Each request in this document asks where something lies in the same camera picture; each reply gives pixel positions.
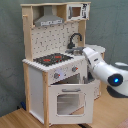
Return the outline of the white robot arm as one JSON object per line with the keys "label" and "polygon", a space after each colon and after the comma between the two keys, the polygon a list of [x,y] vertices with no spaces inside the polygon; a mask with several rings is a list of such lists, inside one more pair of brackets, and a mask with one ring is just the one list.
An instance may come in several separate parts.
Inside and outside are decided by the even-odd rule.
{"label": "white robot arm", "polygon": [[115,98],[128,98],[128,71],[107,64],[99,52],[83,49],[92,76],[107,85],[108,93]]}

